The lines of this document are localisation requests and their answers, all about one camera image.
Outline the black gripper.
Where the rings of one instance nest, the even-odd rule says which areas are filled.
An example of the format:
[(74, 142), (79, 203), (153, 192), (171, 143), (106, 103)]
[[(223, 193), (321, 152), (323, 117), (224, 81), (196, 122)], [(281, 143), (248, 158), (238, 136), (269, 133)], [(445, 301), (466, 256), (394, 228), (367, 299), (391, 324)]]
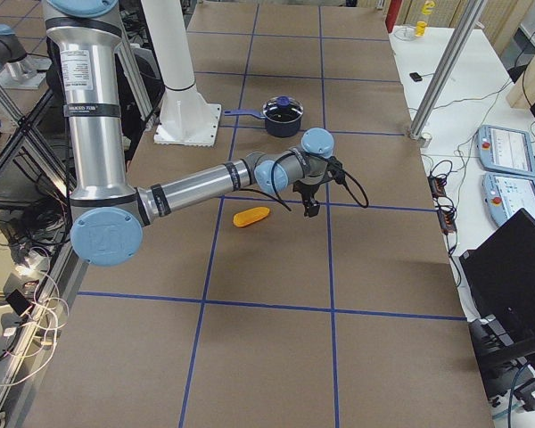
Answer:
[(300, 195), (306, 218), (316, 217), (319, 213), (320, 204), (317, 200), (317, 192), (321, 185), (321, 182), (307, 184), (300, 180), (293, 183), (292, 190)]

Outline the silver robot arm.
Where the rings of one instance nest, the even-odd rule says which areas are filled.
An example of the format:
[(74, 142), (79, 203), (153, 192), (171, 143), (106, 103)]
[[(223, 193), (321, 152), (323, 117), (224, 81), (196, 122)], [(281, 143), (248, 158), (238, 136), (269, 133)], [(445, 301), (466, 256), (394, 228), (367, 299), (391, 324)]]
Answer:
[[(143, 4), (166, 87), (158, 139), (211, 145), (219, 107), (206, 103), (193, 76), (185, 24), (177, 2)], [(322, 128), (280, 154), (254, 152), (236, 161), (147, 189), (127, 181), (115, 53), (122, 40), (115, 1), (46, 1), (46, 33), (60, 51), (64, 114), (70, 125), (77, 185), (70, 196), (70, 240), (85, 262), (115, 266), (138, 251), (143, 229), (156, 218), (250, 185), (266, 193), (287, 186), (314, 189), (333, 156)]]

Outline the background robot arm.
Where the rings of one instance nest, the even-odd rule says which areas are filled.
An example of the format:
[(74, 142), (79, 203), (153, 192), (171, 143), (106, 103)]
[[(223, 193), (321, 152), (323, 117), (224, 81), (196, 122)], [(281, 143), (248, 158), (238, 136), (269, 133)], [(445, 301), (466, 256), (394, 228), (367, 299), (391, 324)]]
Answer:
[(30, 55), (13, 29), (0, 24), (0, 86), (4, 89), (38, 90), (52, 62)]

